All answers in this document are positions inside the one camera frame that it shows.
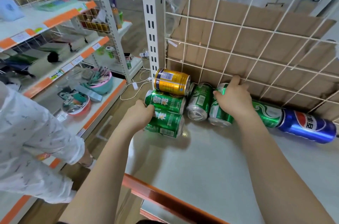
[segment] cardboard box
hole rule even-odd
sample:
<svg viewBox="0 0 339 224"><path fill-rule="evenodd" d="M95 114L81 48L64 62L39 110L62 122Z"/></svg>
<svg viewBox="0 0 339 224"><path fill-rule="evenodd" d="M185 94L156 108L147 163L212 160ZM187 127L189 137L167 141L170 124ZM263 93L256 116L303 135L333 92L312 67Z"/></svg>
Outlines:
<svg viewBox="0 0 339 224"><path fill-rule="evenodd" d="M184 42L186 23L188 21L186 42L192 45L186 45L184 54L183 43L175 43L176 47L168 43L167 57L169 60L167 61L167 67L181 71L182 64L180 61L183 60L184 63L186 63L183 66L183 71L190 74L194 82L199 81L201 75L201 82L209 82L211 85L216 86L221 77L220 73L223 72L227 61L227 67L224 73L230 76L224 75L221 81L230 80L234 74L247 77L255 64L249 76L249 91L253 98L258 98L265 93L268 89L268 86L265 84L270 85L276 79L284 69L282 64L289 63L296 52L298 52L307 41L307 38L303 37L310 37L323 21L322 18L318 17L310 17L298 13L287 13L278 27L277 31L280 33L275 33L265 48L267 41L272 35L272 32L269 31L274 31L283 17L284 12L252 6L244 22L244 26L255 29L242 28L234 46L240 29L240 27L236 25L242 24L248 10L248 5L220 0L215 19L216 23L214 24L210 37L212 22L206 20L213 20L217 2L217 0L191 0L189 16L205 20L188 19L177 16L171 38ZM178 13L187 16L188 0L181 1ZM334 20L326 20L313 35L313 38L321 38L334 24ZM208 43L208 50L199 47L206 47ZM315 41L312 40L307 42L299 54L292 60L290 66L299 63L300 59L302 59L314 44ZM257 61L258 56L264 48L265 50L260 57L263 61ZM311 69L315 73L286 68L273 84L273 86L277 88L269 88L264 94L263 100L282 105L294 95L294 93L285 91L284 89L298 91L334 57L334 44L320 42L315 49L298 64L299 68ZM322 70L322 72L339 76L338 61L339 59L335 59L329 66ZM336 86L338 81L339 79L335 77L317 75L301 90L301 93L325 98L334 92L334 86ZM333 97L333 100L339 102L339 95L337 98ZM321 101L316 98L296 95L288 105L305 110L311 109L319 102Z"/></svg>

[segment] person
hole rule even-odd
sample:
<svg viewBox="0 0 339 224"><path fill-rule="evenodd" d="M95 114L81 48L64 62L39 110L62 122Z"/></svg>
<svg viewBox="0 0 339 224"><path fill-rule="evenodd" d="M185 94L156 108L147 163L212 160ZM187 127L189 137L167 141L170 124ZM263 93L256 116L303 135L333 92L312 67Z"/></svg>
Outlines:
<svg viewBox="0 0 339 224"><path fill-rule="evenodd" d="M214 96L220 107L238 123L253 190L265 222L334 224L253 109L248 85L239 85L239 82L240 77L234 76L225 94L215 91ZM149 123L153 113L154 107L145 107L140 100L129 108L59 223L114 223L129 143L133 135Z"/></svg>
<svg viewBox="0 0 339 224"><path fill-rule="evenodd" d="M96 162L81 137L71 135L46 108L0 81L0 190L48 203L69 203L76 194L72 180L54 172L25 147L89 169Z"/></svg>

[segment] price tag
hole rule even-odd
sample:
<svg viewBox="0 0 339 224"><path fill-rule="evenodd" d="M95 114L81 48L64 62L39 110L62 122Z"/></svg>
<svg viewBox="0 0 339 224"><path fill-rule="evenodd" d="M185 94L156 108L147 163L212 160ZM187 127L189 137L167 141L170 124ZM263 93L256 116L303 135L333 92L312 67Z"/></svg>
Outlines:
<svg viewBox="0 0 339 224"><path fill-rule="evenodd" d="M70 69L72 69L74 66L72 63L68 63L67 65L63 66L61 69L63 72L68 72Z"/></svg>
<svg viewBox="0 0 339 224"><path fill-rule="evenodd" d="M59 77L61 77L65 72L62 69L57 70L53 75L51 75L49 78L54 81L57 80Z"/></svg>
<svg viewBox="0 0 339 224"><path fill-rule="evenodd" d="M76 57L74 60L72 60L72 64L75 66L78 63L80 63L83 60L83 57L81 55L79 55L78 57Z"/></svg>
<svg viewBox="0 0 339 224"><path fill-rule="evenodd" d="M37 34L40 34L40 33L44 32L47 29L48 29L48 27L45 24L42 23L39 26L33 28L33 31L35 33L37 33Z"/></svg>
<svg viewBox="0 0 339 224"><path fill-rule="evenodd" d="M86 11L87 10L87 6L86 6L86 4L82 4L82 6L80 6L79 8L77 8L77 11L78 12L80 12L80 13L82 13L82 12L84 12L84 11Z"/></svg>
<svg viewBox="0 0 339 224"><path fill-rule="evenodd" d="M101 45L99 43L96 43L94 46L92 46L92 48L96 51L101 47Z"/></svg>
<svg viewBox="0 0 339 224"><path fill-rule="evenodd" d="M27 39L30 39L31 36L29 34L27 34L26 31L23 31L15 36L12 36L11 39L13 39L14 42L16 43L21 43L26 41Z"/></svg>
<svg viewBox="0 0 339 224"><path fill-rule="evenodd" d="M86 131L86 129L82 128L82 129L78 132L77 136L81 137L81 136L85 133L85 131Z"/></svg>

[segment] plastic bottle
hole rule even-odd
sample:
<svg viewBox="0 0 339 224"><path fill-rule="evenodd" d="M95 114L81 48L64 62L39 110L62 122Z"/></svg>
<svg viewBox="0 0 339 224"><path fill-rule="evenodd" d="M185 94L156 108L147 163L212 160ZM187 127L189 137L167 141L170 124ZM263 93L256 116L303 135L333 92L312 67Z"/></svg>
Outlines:
<svg viewBox="0 0 339 224"><path fill-rule="evenodd" d="M113 13L113 17L114 17L114 20L115 20L115 24L117 25L117 29L121 29L122 24L121 24L121 21L120 21L119 11L115 7L114 4L112 5L112 13Z"/></svg>

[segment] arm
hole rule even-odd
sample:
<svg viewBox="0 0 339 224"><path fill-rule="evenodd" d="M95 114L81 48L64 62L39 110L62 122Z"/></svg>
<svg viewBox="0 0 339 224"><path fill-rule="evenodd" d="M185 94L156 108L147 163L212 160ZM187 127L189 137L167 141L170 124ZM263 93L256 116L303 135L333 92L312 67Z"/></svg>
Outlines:
<svg viewBox="0 0 339 224"><path fill-rule="evenodd" d="M224 95L216 91L214 95L239 125L254 194L265 222L334 224L270 136L252 106L248 85L239 85L239 81L240 77L234 76Z"/></svg>
<svg viewBox="0 0 339 224"><path fill-rule="evenodd" d="M59 221L68 224L113 224L125 173L129 143L152 118L154 106L138 100L129 108L105 145L93 170Z"/></svg>

